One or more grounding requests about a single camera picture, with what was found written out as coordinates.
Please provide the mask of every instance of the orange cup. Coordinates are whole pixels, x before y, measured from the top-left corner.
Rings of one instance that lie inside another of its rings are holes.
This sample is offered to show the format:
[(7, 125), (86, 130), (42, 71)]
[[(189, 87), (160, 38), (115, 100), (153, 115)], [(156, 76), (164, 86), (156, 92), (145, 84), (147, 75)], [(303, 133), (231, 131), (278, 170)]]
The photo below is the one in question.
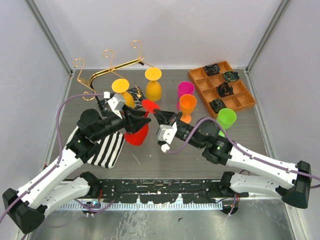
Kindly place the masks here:
[(180, 110), (183, 113), (180, 120), (185, 122), (186, 124), (189, 124), (192, 120), (190, 114), (195, 110), (197, 105), (196, 97), (191, 94), (185, 94), (180, 97), (179, 105)]

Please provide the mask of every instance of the black and white striped towel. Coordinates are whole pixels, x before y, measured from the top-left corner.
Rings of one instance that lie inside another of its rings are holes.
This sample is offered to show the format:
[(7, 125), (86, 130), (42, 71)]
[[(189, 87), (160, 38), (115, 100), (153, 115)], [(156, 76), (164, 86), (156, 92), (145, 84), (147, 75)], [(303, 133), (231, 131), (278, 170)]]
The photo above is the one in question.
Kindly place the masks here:
[[(77, 130), (78, 127), (73, 130), (73, 132), (69, 136), (68, 142), (71, 141)], [(122, 147), (124, 146), (124, 135), (121, 132), (117, 131), (98, 141), (98, 143), (100, 147), (99, 152), (93, 155), (93, 157), (91, 157), (87, 163), (108, 169), (113, 168), (118, 160)]]

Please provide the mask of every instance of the wooden tray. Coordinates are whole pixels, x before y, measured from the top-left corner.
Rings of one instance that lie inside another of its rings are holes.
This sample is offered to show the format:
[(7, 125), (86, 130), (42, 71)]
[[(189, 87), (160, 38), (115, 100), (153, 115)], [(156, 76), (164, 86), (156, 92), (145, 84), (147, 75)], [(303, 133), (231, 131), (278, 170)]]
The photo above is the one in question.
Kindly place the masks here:
[(213, 76), (207, 76), (204, 67), (189, 71), (189, 78), (193, 82), (195, 89), (199, 93), (210, 115), (213, 118), (217, 118), (218, 116), (210, 106), (210, 102), (214, 99), (222, 99), (226, 107), (235, 112), (253, 107), (256, 104), (256, 100), (241, 79), (229, 83), (233, 88), (233, 95), (225, 97), (219, 96), (216, 87), (225, 82), (222, 74), (227, 71), (233, 71), (233, 69), (227, 61), (219, 62), (218, 65), (220, 66), (220, 73)]

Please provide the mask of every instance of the gray floor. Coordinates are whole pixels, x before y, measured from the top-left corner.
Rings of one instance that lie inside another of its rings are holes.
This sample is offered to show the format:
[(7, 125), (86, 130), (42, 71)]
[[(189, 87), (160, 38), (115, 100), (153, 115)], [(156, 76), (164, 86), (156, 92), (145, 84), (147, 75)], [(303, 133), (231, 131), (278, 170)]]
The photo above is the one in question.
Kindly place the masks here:
[[(95, 70), (84, 70), (81, 78), (88, 80), (95, 73)], [(146, 89), (148, 80), (145, 78), (144, 70), (119, 70), (119, 74), (126, 77), (130, 82), (130, 87), (136, 83), (142, 91)], [(242, 70), (238, 70), (241, 79), (246, 84), (246, 78)], [(77, 82), (78, 72), (72, 80), (69, 95), (81, 94), (87, 88)], [(112, 82), (119, 78), (109, 73), (94, 80), (93, 85), (98, 93), (112, 91)], [(188, 70), (163, 70), (162, 78), (159, 83), (162, 86), (162, 98), (157, 104), (162, 110), (177, 111), (178, 102), (177, 87), (182, 81), (188, 81)], [(194, 125), (199, 118), (209, 116), (206, 108), (198, 93), (194, 93), (198, 103), (192, 114), (192, 124)], [(96, 101), (84, 101), (82, 98), (74, 99), (65, 107), (61, 119), (61, 136), (65, 144), (68, 136), (75, 128), (81, 113), (88, 108), (96, 108)], [(156, 119), (151, 115), (149, 124), (149, 134), (142, 146), (136, 147), (125, 143), (120, 157), (112, 169), (105, 169), (98, 166), (85, 164), (83, 167), (74, 171), (69, 177), (75, 178), (80, 173), (90, 171), (98, 178), (212, 178), (218, 179), (224, 171), (239, 172), (239, 169), (214, 165), (206, 161), (198, 150), (188, 145), (184, 151), (178, 155), (169, 155), (161, 152), (157, 145), (156, 131), (159, 127)], [(237, 113), (236, 123), (227, 130), (231, 137), (246, 148), (260, 154), (266, 154), (259, 124), (253, 108)], [(175, 139), (171, 144), (172, 150), (177, 150), (182, 141)], [(58, 155), (58, 145), (54, 146), (52, 159)]]
[(281, 200), (245, 200), (229, 217), (219, 210), (55, 211), (30, 240), (292, 240)]

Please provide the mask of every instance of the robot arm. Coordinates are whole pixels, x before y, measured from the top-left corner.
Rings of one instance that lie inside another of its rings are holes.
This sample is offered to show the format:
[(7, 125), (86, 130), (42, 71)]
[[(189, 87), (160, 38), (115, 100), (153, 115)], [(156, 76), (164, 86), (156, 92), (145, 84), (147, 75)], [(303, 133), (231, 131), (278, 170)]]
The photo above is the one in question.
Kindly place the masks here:
[(174, 113), (155, 109), (155, 117), (159, 123), (157, 131), (161, 150), (168, 153), (174, 137), (186, 141), (198, 149), (204, 149), (202, 156), (213, 164), (246, 169), (259, 176), (247, 176), (234, 172), (225, 172), (220, 181), (221, 191), (228, 197), (235, 193), (252, 192), (281, 197), (294, 207), (308, 207), (311, 179), (306, 176), (285, 171), (253, 159), (257, 157), (270, 164), (297, 172), (311, 173), (310, 164), (300, 161), (297, 164), (283, 162), (253, 152), (238, 143), (229, 142), (219, 135), (219, 127), (211, 120), (204, 121), (190, 137), (193, 126), (180, 120), (181, 112)]
[[(109, 99), (106, 103), (107, 111), (102, 114), (103, 119), (95, 109), (87, 109), (81, 114), (76, 130), (62, 150), (59, 164), (57, 158), (18, 190), (9, 188), (3, 193), (4, 206), (8, 208), (19, 196), (28, 192), (8, 212), (24, 234), (35, 230), (45, 217), (63, 204), (82, 196), (97, 195), (100, 182), (90, 172), (82, 173), (67, 185), (54, 188), (95, 154), (104, 151), (99, 146), (100, 140), (121, 129), (125, 129), (128, 133), (135, 133), (151, 121), (150, 118), (143, 117), (146, 112), (127, 107), (121, 95), (105, 94), (104, 96)], [(51, 173), (45, 179), (29, 190), (31, 185), (49, 172)]]

